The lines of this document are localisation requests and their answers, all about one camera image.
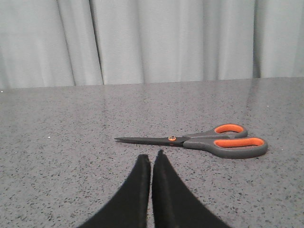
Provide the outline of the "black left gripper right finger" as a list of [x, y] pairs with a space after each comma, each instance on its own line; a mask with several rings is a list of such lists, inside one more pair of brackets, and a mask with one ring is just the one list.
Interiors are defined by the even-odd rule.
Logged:
[[228, 228], [177, 175], [163, 150], [153, 167], [152, 205], [156, 228]]

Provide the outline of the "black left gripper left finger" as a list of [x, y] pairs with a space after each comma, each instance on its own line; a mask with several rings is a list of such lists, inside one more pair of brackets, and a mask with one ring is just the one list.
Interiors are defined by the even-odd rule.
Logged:
[[81, 228], [145, 228], [150, 193], [151, 164], [146, 154], [136, 163], [115, 195]]

